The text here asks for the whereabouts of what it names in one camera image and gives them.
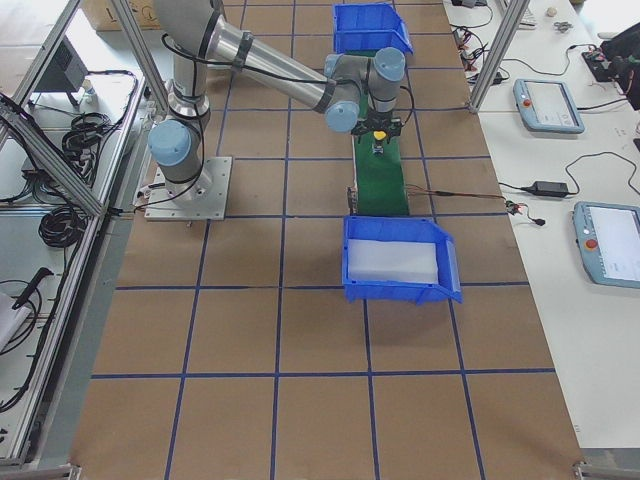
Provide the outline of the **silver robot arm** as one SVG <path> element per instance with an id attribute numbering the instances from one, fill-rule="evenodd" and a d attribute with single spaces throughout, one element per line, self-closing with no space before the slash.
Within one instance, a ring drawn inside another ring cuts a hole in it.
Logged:
<path id="1" fill-rule="evenodd" d="M 221 1 L 157 1 L 163 43 L 174 55 L 169 115 L 148 137 L 170 199 L 192 205 L 211 189 L 205 171 L 206 93 L 211 66 L 252 80 L 323 115 L 327 126 L 354 138 L 356 185 L 349 194 L 359 215 L 408 214 L 397 137 L 404 123 L 394 113 L 406 58 L 394 47 L 371 56 L 330 54 L 323 72 L 270 47 L 226 19 Z"/>

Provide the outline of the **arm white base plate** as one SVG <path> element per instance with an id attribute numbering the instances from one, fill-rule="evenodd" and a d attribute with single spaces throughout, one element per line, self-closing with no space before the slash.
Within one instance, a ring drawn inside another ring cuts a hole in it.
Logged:
<path id="1" fill-rule="evenodd" d="M 224 220 L 232 164 L 231 156 L 207 158 L 195 185 L 175 200 L 173 197 L 189 184 L 166 182 L 161 168 L 157 167 L 154 182 L 164 186 L 151 191 L 151 206 L 145 208 L 145 218 L 149 221 Z"/>

